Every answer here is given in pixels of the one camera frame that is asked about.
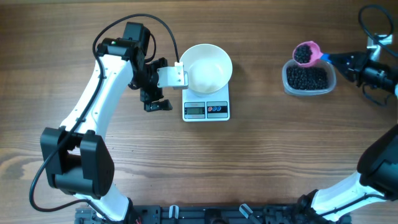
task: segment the white container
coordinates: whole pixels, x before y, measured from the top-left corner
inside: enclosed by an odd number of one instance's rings
[[[287,68],[298,65],[295,60],[286,62],[282,69],[282,81],[285,87],[285,93],[293,96],[315,96],[331,92],[336,87],[336,73],[335,68],[330,63],[324,60],[318,60],[314,67],[324,68],[328,76],[329,87],[323,90],[296,90],[293,89],[287,82]]]
[[[212,44],[199,44],[181,56],[188,72],[188,88],[198,96],[216,93],[232,75],[232,61],[221,48]]]

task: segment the container of black beans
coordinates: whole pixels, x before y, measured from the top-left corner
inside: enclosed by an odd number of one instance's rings
[[[295,60],[289,60],[282,69],[282,81],[289,95],[321,95],[335,88],[336,73],[333,66],[323,60],[309,68],[302,68]]]

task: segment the pink scoop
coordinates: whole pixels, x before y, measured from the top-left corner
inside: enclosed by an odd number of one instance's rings
[[[297,63],[300,67],[304,67],[304,68],[312,67],[312,66],[314,66],[314,65],[317,63],[317,61],[318,61],[319,59],[321,59],[323,53],[321,52],[321,49],[319,48],[318,44],[315,43],[315,42],[312,41],[312,40],[311,40],[311,41],[307,41],[307,42],[303,42],[303,43],[299,44],[297,47],[300,47],[301,45],[304,45],[304,44],[307,44],[308,46],[310,46],[310,49],[311,49],[311,51],[312,51],[310,62],[309,62],[309,63],[298,63],[298,62],[296,61],[296,63]],[[293,51],[293,59],[294,59],[294,53],[296,52],[297,47],[294,48],[294,51]]]

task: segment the wooden table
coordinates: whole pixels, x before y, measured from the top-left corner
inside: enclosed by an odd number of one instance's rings
[[[397,1],[378,1],[395,16]],[[297,98],[284,93],[281,68],[306,40],[325,52],[364,51],[357,13],[363,1],[151,1],[0,6],[0,223],[71,223],[74,209],[39,213],[28,201],[42,163],[39,138],[77,103],[94,67],[92,41],[106,25],[150,13],[172,29],[180,55],[210,43],[233,61],[231,119],[184,123],[181,91],[165,90],[173,111],[146,113],[139,92],[120,99],[106,143],[114,182],[136,205],[292,203],[350,175],[359,157],[397,121],[396,100],[375,106],[338,74],[335,90]],[[384,27],[385,20],[372,17]],[[156,57],[175,60],[167,31],[143,22]],[[120,37],[125,23],[104,37]],[[396,60],[383,52],[383,62]],[[73,197],[40,178],[36,201],[53,207]],[[398,203],[353,213],[354,223],[396,223]]]

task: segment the black beans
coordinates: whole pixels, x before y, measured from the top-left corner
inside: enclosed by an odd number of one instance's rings
[[[310,46],[304,44],[296,48],[296,51],[294,52],[294,60],[296,60],[298,63],[309,63],[311,55],[312,51]]]
[[[326,70],[302,68],[297,65],[287,68],[287,82],[296,90],[324,90],[329,87]]]

